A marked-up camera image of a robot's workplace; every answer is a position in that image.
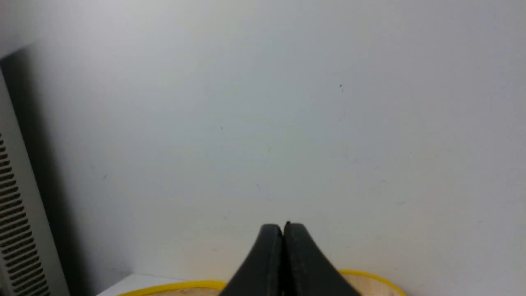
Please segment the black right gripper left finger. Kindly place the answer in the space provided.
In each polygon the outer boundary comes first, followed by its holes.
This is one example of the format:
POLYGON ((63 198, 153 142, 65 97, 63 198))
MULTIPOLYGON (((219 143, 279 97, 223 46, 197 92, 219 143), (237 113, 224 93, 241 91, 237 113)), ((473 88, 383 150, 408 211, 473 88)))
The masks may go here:
POLYGON ((281 296, 282 244, 278 225, 262 225, 250 252, 220 295, 281 296))

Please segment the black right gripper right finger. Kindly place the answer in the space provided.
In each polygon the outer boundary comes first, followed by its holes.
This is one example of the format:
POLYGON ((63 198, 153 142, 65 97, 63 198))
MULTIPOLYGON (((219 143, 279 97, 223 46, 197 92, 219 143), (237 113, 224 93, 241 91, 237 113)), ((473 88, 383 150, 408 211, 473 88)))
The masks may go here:
POLYGON ((358 296, 301 223, 283 231, 282 290, 285 296, 358 296))

